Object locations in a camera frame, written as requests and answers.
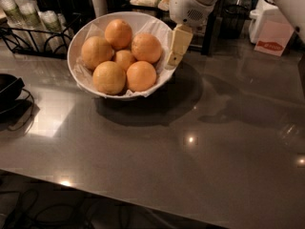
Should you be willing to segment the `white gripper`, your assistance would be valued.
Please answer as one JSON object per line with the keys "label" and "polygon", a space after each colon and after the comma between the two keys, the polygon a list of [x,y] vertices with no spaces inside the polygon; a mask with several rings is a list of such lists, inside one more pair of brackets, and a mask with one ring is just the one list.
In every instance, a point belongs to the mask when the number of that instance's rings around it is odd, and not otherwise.
{"label": "white gripper", "polygon": [[177,25],[172,33],[167,70],[179,65],[192,42],[192,28],[200,26],[213,9],[213,0],[170,0],[170,18]]}

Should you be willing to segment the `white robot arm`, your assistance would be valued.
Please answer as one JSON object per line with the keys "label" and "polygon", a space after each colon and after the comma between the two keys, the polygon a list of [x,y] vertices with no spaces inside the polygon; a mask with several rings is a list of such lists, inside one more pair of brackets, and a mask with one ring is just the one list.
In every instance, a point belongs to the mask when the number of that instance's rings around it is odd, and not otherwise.
{"label": "white robot arm", "polygon": [[[207,18],[218,0],[170,0],[170,18],[176,23],[167,64],[177,67],[189,48],[193,30]],[[305,41],[305,0],[273,0]]]}

